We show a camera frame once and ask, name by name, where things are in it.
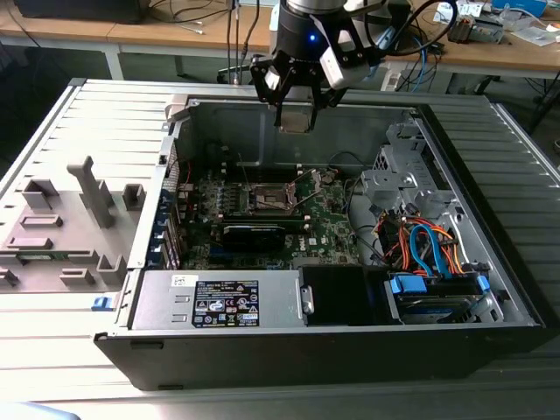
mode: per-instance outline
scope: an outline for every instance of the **wooden table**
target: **wooden table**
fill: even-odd
[[[196,7],[206,4],[203,0],[173,0],[173,9]],[[29,19],[22,17],[18,8],[11,0],[10,13],[4,2],[0,2],[0,41],[6,45],[37,46],[45,48],[64,48],[74,50],[100,51],[105,54],[111,77],[123,79],[123,71],[119,62],[119,53],[146,53],[173,55],[176,57],[226,57],[227,40],[226,26],[228,14],[221,13],[214,17],[202,19],[203,26],[191,25],[202,29],[199,35],[181,27],[179,24],[159,22],[147,17],[142,24],[114,24],[108,22],[87,22],[65,19]],[[204,16],[224,8],[223,3],[214,2],[203,10],[192,10],[182,14],[183,19]],[[266,53],[270,46],[270,13],[271,8],[262,7],[249,43],[249,54]],[[156,17],[170,19],[168,6],[154,10]],[[242,6],[239,24],[240,50],[249,27],[256,14],[256,8]],[[21,27],[32,37],[29,39]],[[232,51],[235,49],[235,17],[232,18],[231,31]]]
[[[173,0],[175,11],[182,7],[203,5],[201,0]],[[177,24],[158,22],[147,17],[143,24],[112,24],[103,22],[81,22],[59,19],[27,19],[21,16],[11,3],[10,10],[14,18],[25,30],[44,47],[96,50],[105,53],[113,79],[122,79],[119,53],[150,53],[174,56],[226,56],[227,14],[204,19],[204,35],[188,31]],[[196,18],[224,7],[223,3],[211,3],[204,10],[191,10],[182,18]],[[431,22],[435,6],[429,8],[419,19],[425,31],[435,33],[439,25]],[[241,7],[240,43],[255,16],[256,9],[251,6]],[[163,20],[169,19],[168,6],[154,11]],[[262,7],[261,15],[250,41],[250,51],[267,52],[270,47],[270,13],[271,8]],[[545,19],[558,18],[560,12],[545,12]],[[21,28],[14,23],[5,8],[0,8],[0,40],[8,45],[34,46]],[[235,44],[234,31],[231,35],[232,46]],[[460,45],[448,42],[446,37],[445,54],[438,65],[438,71],[450,73],[502,75],[516,77],[554,78],[560,69],[560,45],[544,47],[532,45],[511,34],[506,34],[500,45],[472,43]],[[410,68],[417,60],[416,56],[394,58],[388,57],[385,66],[389,73],[400,73]]]

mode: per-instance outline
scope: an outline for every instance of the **cable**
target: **cable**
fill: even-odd
[[[8,11],[8,13],[10,14],[11,20],[13,20],[14,23],[15,23],[17,26],[19,26],[19,29],[22,30],[22,32],[25,34],[25,36],[26,36],[33,44],[35,44],[35,46],[37,46],[37,48],[41,49],[42,46],[39,44],[39,42],[37,42],[37,41],[35,40],[35,38],[32,37],[28,31],[25,30],[25,28],[16,20],[16,18],[14,17],[14,15],[11,13],[10,6],[8,5],[8,0],[3,0],[3,4],[4,4],[4,6],[6,7],[6,10]],[[64,76],[65,76],[67,79],[69,79],[69,80],[72,79],[72,78],[68,75],[68,73],[66,72],[66,70],[65,70],[64,68],[62,68],[62,67],[60,66],[60,64],[59,64],[55,59],[53,59],[53,57],[51,57],[50,54],[48,54],[48,57],[49,57],[49,59],[51,59],[52,63],[60,70],[60,72],[64,74]]]
[[[188,24],[189,22],[195,22],[197,20],[210,18],[211,16],[217,15],[219,13],[225,13],[226,11],[228,11],[228,9],[217,10],[217,11],[213,11],[212,13],[208,13],[207,15],[204,16],[198,16],[198,17],[193,17],[191,19],[183,19],[183,20],[164,20],[161,17],[157,17],[156,15],[154,15],[151,12],[151,9],[148,9],[148,14],[152,18],[156,19],[158,22],[163,22],[164,24]]]
[[[380,252],[379,252],[377,249],[375,249],[375,246],[374,246],[374,245],[375,245],[375,242],[376,242],[377,240],[374,240],[374,245],[371,245],[371,244],[369,244],[368,241],[366,241],[366,240],[363,239],[362,237],[358,236],[358,232],[359,232],[360,230],[362,230],[363,228],[375,229],[375,226],[374,226],[374,225],[362,225],[362,226],[356,228],[353,232],[350,232],[350,234],[348,235],[348,238],[350,238],[350,236],[354,235],[355,238],[356,238],[358,241],[362,242],[366,247],[369,248],[369,250],[372,252],[372,254],[377,258],[377,260],[378,260],[379,262],[383,263],[383,255],[381,255]]]
[[[533,111],[533,116],[531,117],[531,123],[530,123],[530,127],[529,127],[529,132],[533,131],[535,129],[535,127],[539,124],[539,122],[543,119],[543,115],[539,115],[539,110],[541,109],[541,107],[545,107],[545,103],[546,103],[546,98],[549,95],[550,92],[552,92],[553,87],[557,84],[558,81],[558,77],[560,77],[560,70],[558,70],[558,73],[556,73],[556,77],[554,78],[554,80],[552,81],[552,83],[550,83],[550,85],[548,86],[548,88],[545,90],[544,92],[544,96],[542,97],[541,103],[539,103],[536,107],[535,107],[535,111]]]
[[[403,88],[403,86],[405,85],[405,83],[408,83],[408,86],[407,86],[407,92],[408,92],[409,86],[410,86],[410,76],[417,69],[418,63],[420,62],[421,58],[422,58],[422,53],[420,52],[420,54],[418,55],[418,59],[416,60],[416,63],[414,63],[414,66],[410,69],[409,75],[402,79],[401,86],[396,87],[396,89],[395,89],[396,92],[400,92],[401,89]]]
[[[352,190],[350,191],[350,196],[346,200],[346,218],[348,220],[348,225],[350,225],[350,229],[354,232],[354,227],[352,226],[352,222],[350,221],[350,206],[352,205],[352,198],[354,197],[354,191],[356,191],[356,186],[358,182],[360,182],[360,177],[356,179],[356,181],[352,185]]]
[[[422,45],[422,42],[421,42],[420,39],[418,39],[417,37],[414,37],[414,40],[415,40],[420,46]],[[416,82],[416,85],[412,88],[412,93],[413,93],[413,94],[418,90],[418,87],[420,86],[420,83],[421,83],[421,81],[422,81],[422,78],[424,77],[424,71],[426,70],[426,61],[427,61],[427,58],[426,58],[426,50],[423,49],[423,50],[421,51],[421,54],[422,54],[422,69],[420,70],[420,76],[418,77],[418,80],[417,80],[417,82]]]
[[[188,172],[186,173],[186,183],[188,184],[189,181],[191,180],[191,170],[192,170],[191,161],[187,160],[186,164],[188,165]]]
[[[150,6],[148,9],[155,9],[156,7],[158,7],[164,1],[165,0],[159,0],[158,2],[155,2],[152,6]]]
[[[418,9],[414,11],[414,13],[412,13],[409,16],[409,18],[406,20],[406,22],[401,27],[401,29],[395,34],[393,40],[390,42],[388,47],[385,49],[387,55],[402,57],[405,55],[420,53],[424,48],[430,46],[434,42],[437,42],[439,39],[441,39],[452,28],[452,26],[455,24],[455,20],[457,19],[457,15],[458,15],[457,4],[455,3],[455,0],[443,0],[443,3],[448,3],[451,6],[453,14],[451,16],[451,19],[447,23],[447,26],[443,30],[441,30],[438,35],[436,35],[433,39],[428,40],[426,43],[420,45],[418,48],[413,48],[411,50],[404,50],[404,51],[393,51],[393,52],[389,51],[390,48],[393,47],[393,45],[399,40],[404,30],[408,28],[412,24],[412,22],[418,18],[420,13],[422,13],[425,9],[427,9],[428,7],[430,7],[435,3],[440,3],[440,2],[439,0],[428,0],[426,3],[422,4]]]
[[[534,20],[536,20],[539,25],[544,26],[545,28],[548,26],[548,24],[545,24],[541,19],[539,19],[537,16],[535,16],[533,13],[531,13],[530,11],[526,11],[525,9],[521,9],[519,7],[510,7],[509,8],[510,11],[520,11],[521,13],[525,13],[526,15],[531,16]]]
[[[432,71],[433,71],[433,73],[430,75],[429,78],[427,78],[426,80],[423,80],[422,82],[420,82],[421,85],[423,85],[424,83],[428,83],[428,82],[429,82],[430,85],[428,86],[428,90],[431,89],[431,84],[433,83],[434,79],[436,78],[436,73],[438,72],[438,64],[439,64],[439,61],[441,60],[441,55],[438,56],[437,54],[434,53],[434,58],[435,58],[435,61],[436,61],[436,62],[434,63],[434,65],[433,65],[432,67],[430,67],[430,68],[428,69],[428,71],[426,71],[426,72],[424,73],[424,76],[426,76],[427,74],[430,74]],[[414,79],[410,80],[410,81],[409,81],[409,84],[410,84],[410,83],[413,83],[413,82],[415,82],[415,81],[417,81],[418,77],[419,77],[419,75],[418,75],[417,77],[415,77]]]
[[[243,67],[243,61],[245,61],[245,57],[247,57],[247,52],[249,51],[249,40],[251,39],[253,30],[255,29],[256,23],[259,20],[260,11],[261,11],[261,0],[256,0],[255,18],[253,19],[253,23],[251,24],[251,26],[248,28],[247,37],[245,38],[245,42],[243,43],[243,48],[241,49],[241,67]],[[241,85],[242,83],[243,83],[243,71],[241,70],[239,84]]]
[[[439,245],[438,245],[439,242],[438,242],[438,237],[434,232],[435,229],[432,230],[431,227],[429,227],[428,225],[424,225],[424,224],[416,225],[412,229],[412,232],[410,232],[409,241],[410,241],[410,253],[412,254],[412,257],[415,259],[418,265],[420,265],[426,271],[426,273],[428,273],[429,275],[433,274],[428,264],[426,264],[418,255],[416,238],[417,238],[418,231],[421,229],[425,230],[428,233],[428,237],[430,238],[431,248],[433,250],[437,271],[439,271],[439,274],[441,274],[445,278],[448,278],[450,276],[450,273],[447,270],[447,267],[445,266],[441,258],[441,254],[439,253]]]
[[[329,168],[329,169],[334,169],[334,170],[336,170],[336,168],[332,168],[332,167],[331,167],[331,164],[332,164],[332,162],[333,162],[333,160],[334,160],[335,158],[337,158],[338,156],[341,156],[341,155],[349,155],[349,156],[351,156],[352,158],[354,158],[354,159],[356,160],[356,162],[358,162],[358,163],[362,166],[362,169],[367,169],[367,168],[368,168],[368,166],[367,166],[366,164],[364,164],[363,161],[362,161],[359,157],[357,157],[356,154],[355,154],[354,152],[352,152],[352,151],[350,151],[350,150],[341,150],[341,151],[337,151],[336,153],[334,153],[334,154],[329,158],[329,160],[327,161],[326,167]]]
[[[234,81],[239,84],[239,0],[235,6],[235,78]]]
[[[539,94],[539,96],[543,96],[543,95],[544,95],[544,92],[541,92],[539,89],[537,89],[535,86],[533,86],[533,83],[536,83],[534,80],[531,80],[531,79],[529,79],[529,78],[527,78],[527,77],[525,77],[524,79],[525,79],[525,81],[527,82],[527,84],[531,87],[531,89],[533,89],[535,92],[537,92],[537,93]]]
[[[368,7],[368,0],[364,0],[364,7]],[[367,42],[371,45],[374,46],[374,40],[371,38],[371,32],[369,31],[369,22],[368,22],[368,14],[364,13],[364,26],[365,26],[365,30],[366,30],[366,38],[367,38]]]
[[[459,262],[457,245],[453,245],[453,255],[455,256],[455,263],[457,264],[458,272],[461,273],[461,274],[465,274],[465,272],[463,271],[463,269],[461,267],[461,263]]]
[[[231,45],[229,44],[229,36],[231,35],[231,9],[227,10],[227,83],[231,85]]]
[[[208,7],[210,4],[212,4],[214,2],[214,0],[208,0],[208,2],[202,6],[196,6],[196,7],[185,7],[183,9],[177,10],[175,13],[172,14],[172,16],[174,18],[176,18],[178,15],[180,15],[181,13],[185,13],[186,11],[199,11],[201,9],[205,9],[206,7]]]

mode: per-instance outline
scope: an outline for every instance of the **metal workbench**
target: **metal workbench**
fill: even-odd
[[[204,86],[239,96],[237,87]],[[197,85],[76,80],[0,183],[0,239],[25,201],[25,178],[48,173],[78,191],[64,170],[91,154],[111,191],[148,188],[165,136],[165,103]],[[241,95],[252,91],[241,90]],[[377,94],[387,104],[406,94]],[[372,93],[355,92],[359,102]],[[478,96],[414,95],[428,103],[560,311],[560,178],[505,110]],[[554,243],[543,230],[557,234]],[[91,312],[95,293],[0,295],[2,399],[27,400],[89,418],[551,418],[560,417],[560,340],[497,360],[462,381],[147,393],[133,388],[90,334],[113,312]]]

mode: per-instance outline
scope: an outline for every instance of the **warning label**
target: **warning label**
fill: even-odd
[[[192,324],[197,328],[259,326],[259,282],[197,282]]]

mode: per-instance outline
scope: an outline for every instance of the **blue clip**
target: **blue clip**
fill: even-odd
[[[483,292],[489,291],[490,290],[490,283],[488,282],[488,279],[486,276],[478,276],[476,277],[477,281],[479,282],[479,286],[482,289]]]
[[[414,258],[416,260],[416,262],[424,270],[426,270],[426,273],[428,273],[428,276],[433,276],[434,275],[431,268],[428,267],[428,264],[426,264],[422,260],[422,258],[420,258],[420,256],[418,256],[417,235],[418,235],[418,231],[420,229],[425,230],[428,233],[428,236],[430,237],[431,248],[433,249],[433,252],[434,252],[434,260],[436,261],[437,271],[439,271],[439,273],[444,278],[450,278],[452,275],[450,274],[449,270],[447,269],[447,265],[445,265],[445,261],[443,260],[443,258],[441,257],[441,254],[439,253],[438,237],[436,236],[436,233],[433,230],[431,230],[431,228],[427,225],[416,225],[412,229],[412,232],[410,232],[410,253],[412,254],[412,258]]]
[[[391,279],[391,290],[393,294],[398,293],[426,293],[426,282],[422,276],[399,275]]]
[[[113,299],[111,297],[96,297],[94,304],[91,305],[91,310],[93,312],[111,312],[113,308],[111,307],[111,302]]]

